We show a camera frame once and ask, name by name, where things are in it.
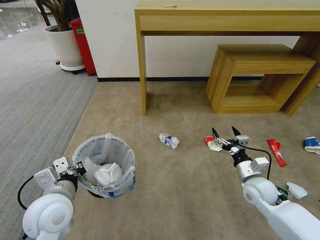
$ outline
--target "trash can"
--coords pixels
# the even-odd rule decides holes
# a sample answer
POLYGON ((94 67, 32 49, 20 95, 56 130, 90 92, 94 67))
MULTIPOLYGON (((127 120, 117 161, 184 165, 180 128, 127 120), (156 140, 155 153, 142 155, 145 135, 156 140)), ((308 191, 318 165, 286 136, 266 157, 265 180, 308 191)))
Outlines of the trash can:
POLYGON ((111 133, 89 138, 74 151, 72 161, 73 164, 80 161, 84 164, 87 158, 97 165, 116 163, 121 167, 123 174, 118 181, 108 186, 94 185, 88 181, 86 175, 81 176, 79 185, 93 195, 116 198, 134 188, 134 152, 121 138, 115 137, 111 133))
POLYGON ((97 74, 80 17, 69 22, 69 24, 72 26, 88 76, 97 74))

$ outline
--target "crumpled plastic bottle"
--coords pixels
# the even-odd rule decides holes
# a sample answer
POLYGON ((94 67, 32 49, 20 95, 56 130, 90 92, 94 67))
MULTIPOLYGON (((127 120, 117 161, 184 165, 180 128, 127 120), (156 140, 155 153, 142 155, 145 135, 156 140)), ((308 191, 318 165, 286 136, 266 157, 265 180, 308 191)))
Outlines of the crumpled plastic bottle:
POLYGON ((180 142, 176 137, 172 137, 167 133, 160 133, 159 138, 164 145, 171 147, 172 149, 175 149, 180 142))

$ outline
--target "gray carpet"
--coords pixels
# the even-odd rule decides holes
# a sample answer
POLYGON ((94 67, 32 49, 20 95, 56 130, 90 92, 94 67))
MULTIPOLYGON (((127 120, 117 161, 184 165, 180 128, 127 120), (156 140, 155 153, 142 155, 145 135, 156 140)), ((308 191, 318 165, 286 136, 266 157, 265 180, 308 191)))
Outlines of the gray carpet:
MULTIPOLYGON (((97 78, 55 65, 43 24, 0 42, 0 239, 18 239, 21 184, 61 157, 96 88, 97 78)), ((29 205, 40 194, 31 181, 29 205)))

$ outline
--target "plastic trash bag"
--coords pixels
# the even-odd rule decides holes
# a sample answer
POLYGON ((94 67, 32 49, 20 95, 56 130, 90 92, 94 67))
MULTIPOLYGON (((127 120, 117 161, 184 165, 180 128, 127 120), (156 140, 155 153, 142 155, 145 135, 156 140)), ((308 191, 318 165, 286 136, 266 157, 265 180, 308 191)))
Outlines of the plastic trash bag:
POLYGON ((134 188, 134 152, 121 138, 111 133, 89 138, 74 151, 72 161, 73 164, 80 161, 84 163, 87 158, 99 165, 116 163, 121 167, 123 174, 118 181, 105 187, 93 185, 84 175, 79 179, 79 184, 88 191, 104 198, 115 198, 134 188))

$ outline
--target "floor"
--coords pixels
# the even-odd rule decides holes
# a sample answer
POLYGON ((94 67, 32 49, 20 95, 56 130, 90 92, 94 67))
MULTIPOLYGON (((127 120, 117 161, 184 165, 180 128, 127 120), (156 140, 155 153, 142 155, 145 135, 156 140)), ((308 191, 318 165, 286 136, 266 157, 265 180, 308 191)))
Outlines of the floor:
POLYGON ((42 22, 44 20, 36 8, 2 8, 0 11, 0 41, 11 38, 42 22))
POLYGON ((34 0, 17 0, 12 2, 0 3, 0 8, 36 8, 34 0))
POLYGON ((117 199, 97 199, 80 188, 66 240, 278 239, 243 198, 232 158, 204 144, 212 127, 228 139, 235 126, 250 137, 249 146, 269 151, 266 140, 279 141, 288 165, 274 161, 270 180, 283 188, 286 181, 304 187, 309 195, 296 202, 320 218, 319 155, 303 149, 306 137, 320 138, 319 88, 292 117, 216 115, 204 82, 149 82, 144 118, 140 101, 138 82, 98 84, 65 155, 71 158, 86 139, 111 132, 135 151, 136 187, 117 199), (160 142, 158 135, 165 132, 179 138, 175 150, 160 142))
MULTIPOLYGON (((73 75, 55 64, 44 28, 39 23, 0 41, 1 239, 21 235, 19 187, 63 155, 97 86, 95 76, 73 75)), ((40 195, 31 181, 22 201, 28 206, 40 195)))

